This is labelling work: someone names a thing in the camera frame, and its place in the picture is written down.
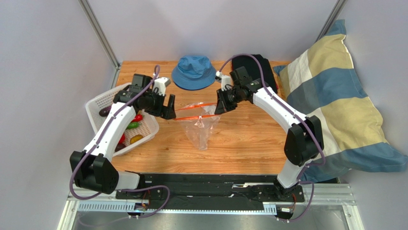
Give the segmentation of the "red tomato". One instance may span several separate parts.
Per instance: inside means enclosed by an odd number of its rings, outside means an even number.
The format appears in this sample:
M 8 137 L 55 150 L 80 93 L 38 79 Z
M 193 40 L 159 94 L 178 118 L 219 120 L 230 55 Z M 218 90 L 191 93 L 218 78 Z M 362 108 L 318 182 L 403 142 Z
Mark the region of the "red tomato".
M 118 143 L 122 144 L 125 141 L 125 134 L 122 134 L 121 138 L 119 139 Z

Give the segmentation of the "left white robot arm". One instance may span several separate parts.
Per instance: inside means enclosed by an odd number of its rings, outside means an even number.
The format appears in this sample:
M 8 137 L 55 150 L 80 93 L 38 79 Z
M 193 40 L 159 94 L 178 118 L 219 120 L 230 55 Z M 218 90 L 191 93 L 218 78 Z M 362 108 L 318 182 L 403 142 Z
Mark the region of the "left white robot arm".
M 171 94 L 164 105 L 169 78 L 135 74 L 130 84 L 116 93 L 109 115 L 92 141 L 82 151 L 74 151 L 70 158 L 72 176 L 69 189 L 74 186 L 111 194 L 116 190 L 131 191 L 138 187 L 140 175 L 120 172 L 112 165 L 115 149 L 126 128 L 142 110 L 149 115 L 166 120 L 175 119 L 175 95 Z

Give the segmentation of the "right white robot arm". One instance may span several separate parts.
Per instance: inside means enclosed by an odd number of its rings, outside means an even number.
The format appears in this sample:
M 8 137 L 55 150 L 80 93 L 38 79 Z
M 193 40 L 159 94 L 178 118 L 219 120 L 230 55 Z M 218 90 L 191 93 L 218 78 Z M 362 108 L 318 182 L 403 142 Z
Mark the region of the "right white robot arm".
M 233 111 L 238 103 L 249 101 L 265 111 L 285 131 L 286 162 L 275 184 L 282 189 L 298 184 L 303 169 L 323 153 L 321 121 L 316 116 L 296 111 L 274 93 L 263 78 L 254 80 L 244 67 L 235 69 L 229 75 L 217 71 L 215 80 L 221 84 L 216 92 L 216 115 Z

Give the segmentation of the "clear orange-zip bag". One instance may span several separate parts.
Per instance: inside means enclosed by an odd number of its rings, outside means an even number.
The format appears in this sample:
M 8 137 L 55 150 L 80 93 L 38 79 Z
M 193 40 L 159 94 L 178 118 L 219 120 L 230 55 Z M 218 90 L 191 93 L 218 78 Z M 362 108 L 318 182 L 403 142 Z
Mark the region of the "clear orange-zip bag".
M 221 116 L 215 114 L 216 103 L 192 103 L 176 110 L 176 118 L 189 141 L 198 150 L 206 150 L 208 140 Z

